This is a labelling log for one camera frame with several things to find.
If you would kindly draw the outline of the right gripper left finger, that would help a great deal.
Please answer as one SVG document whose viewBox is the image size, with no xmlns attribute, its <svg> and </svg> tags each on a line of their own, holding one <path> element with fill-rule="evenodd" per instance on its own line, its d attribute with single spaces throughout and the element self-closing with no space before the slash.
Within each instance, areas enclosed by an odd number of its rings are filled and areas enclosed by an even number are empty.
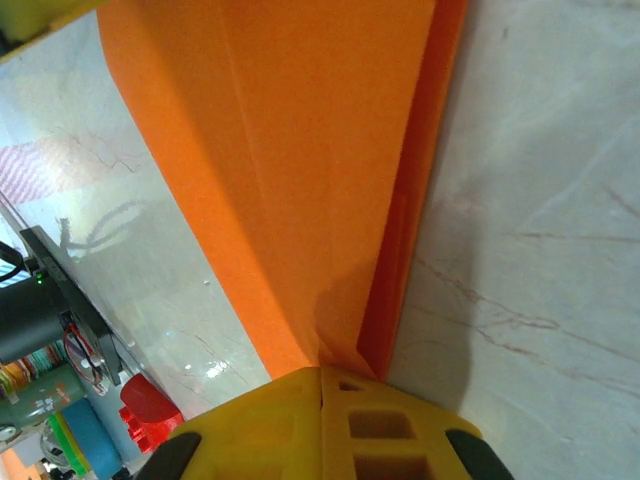
<svg viewBox="0 0 640 480">
<path fill-rule="evenodd" d="M 273 380 L 177 427 L 144 480 L 321 480 L 320 370 Z"/>
</svg>

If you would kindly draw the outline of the green can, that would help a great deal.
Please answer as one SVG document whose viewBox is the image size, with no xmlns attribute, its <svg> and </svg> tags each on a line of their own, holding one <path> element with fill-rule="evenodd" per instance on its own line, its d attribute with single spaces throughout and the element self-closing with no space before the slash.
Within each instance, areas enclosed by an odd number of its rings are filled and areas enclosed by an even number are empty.
<svg viewBox="0 0 640 480">
<path fill-rule="evenodd" d="M 0 387 L 0 443 L 8 443 L 85 397 L 74 368 L 65 363 L 17 391 Z"/>
</svg>

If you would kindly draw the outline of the blue box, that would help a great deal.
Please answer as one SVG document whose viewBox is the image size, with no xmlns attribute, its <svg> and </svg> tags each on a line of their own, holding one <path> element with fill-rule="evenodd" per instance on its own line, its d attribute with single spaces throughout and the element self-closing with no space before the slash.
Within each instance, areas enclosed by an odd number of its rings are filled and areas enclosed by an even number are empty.
<svg viewBox="0 0 640 480">
<path fill-rule="evenodd" d="M 91 404 L 79 400 L 62 411 L 71 434 L 98 480 L 112 480 L 123 463 L 113 440 Z"/>
</svg>

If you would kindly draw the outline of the large red toy brick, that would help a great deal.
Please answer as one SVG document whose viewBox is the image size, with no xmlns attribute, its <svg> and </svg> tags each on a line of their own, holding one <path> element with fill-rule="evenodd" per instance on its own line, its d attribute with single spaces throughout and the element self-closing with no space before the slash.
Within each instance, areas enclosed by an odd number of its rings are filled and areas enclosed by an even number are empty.
<svg viewBox="0 0 640 480">
<path fill-rule="evenodd" d="M 154 452 L 184 422 L 177 406 L 141 373 L 126 382 L 120 400 L 120 418 L 142 454 Z"/>
</svg>

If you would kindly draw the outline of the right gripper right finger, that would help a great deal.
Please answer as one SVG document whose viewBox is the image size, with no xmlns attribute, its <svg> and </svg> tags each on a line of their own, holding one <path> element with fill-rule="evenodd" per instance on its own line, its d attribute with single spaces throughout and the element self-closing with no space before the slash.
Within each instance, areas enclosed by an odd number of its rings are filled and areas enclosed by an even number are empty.
<svg viewBox="0 0 640 480">
<path fill-rule="evenodd" d="M 456 413 L 345 370 L 320 378 L 322 480 L 515 480 Z"/>
</svg>

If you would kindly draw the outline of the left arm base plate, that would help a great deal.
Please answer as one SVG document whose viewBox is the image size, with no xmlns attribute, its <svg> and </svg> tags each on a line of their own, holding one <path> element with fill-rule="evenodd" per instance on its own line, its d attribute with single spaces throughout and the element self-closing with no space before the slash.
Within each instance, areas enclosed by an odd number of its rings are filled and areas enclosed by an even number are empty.
<svg viewBox="0 0 640 480">
<path fill-rule="evenodd" d="M 78 330 L 104 359 L 104 370 L 112 384 L 120 386 L 122 381 L 119 374 L 123 368 L 116 352 L 113 332 L 77 282 L 67 273 L 64 265 L 58 261 L 58 246 L 40 226 L 21 230 L 19 235 L 38 265 L 47 271 L 57 285 Z"/>
</svg>

